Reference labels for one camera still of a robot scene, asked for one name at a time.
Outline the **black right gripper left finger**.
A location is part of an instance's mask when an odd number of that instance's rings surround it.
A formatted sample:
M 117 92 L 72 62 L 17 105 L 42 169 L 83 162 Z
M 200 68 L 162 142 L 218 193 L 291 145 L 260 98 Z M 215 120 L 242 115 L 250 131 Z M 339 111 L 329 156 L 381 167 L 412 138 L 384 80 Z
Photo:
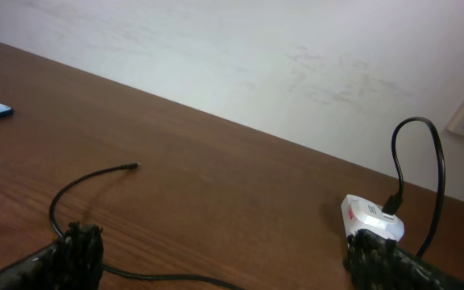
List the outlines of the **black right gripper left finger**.
M 0 269 L 0 290 L 98 290 L 103 253 L 102 229 L 72 222 L 51 245 Z

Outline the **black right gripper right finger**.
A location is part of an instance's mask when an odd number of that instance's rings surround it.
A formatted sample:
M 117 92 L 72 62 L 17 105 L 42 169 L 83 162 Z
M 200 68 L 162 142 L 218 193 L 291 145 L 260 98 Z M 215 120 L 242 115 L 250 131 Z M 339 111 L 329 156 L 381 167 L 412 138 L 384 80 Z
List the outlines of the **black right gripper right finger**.
M 464 290 L 464 281 L 366 229 L 347 237 L 344 268 L 356 290 Z

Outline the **white power strip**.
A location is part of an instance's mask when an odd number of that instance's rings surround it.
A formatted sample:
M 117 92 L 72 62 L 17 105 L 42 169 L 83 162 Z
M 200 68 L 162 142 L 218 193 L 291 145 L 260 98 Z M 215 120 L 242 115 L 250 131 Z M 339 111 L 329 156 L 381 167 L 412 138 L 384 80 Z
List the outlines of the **white power strip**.
M 382 207 L 364 198 L 347 195 L 341 204 L 346 237 L 359 230 L 371 232 L 399 242 L 404 236 L 404 223 L 396 216 L 382 212 Z

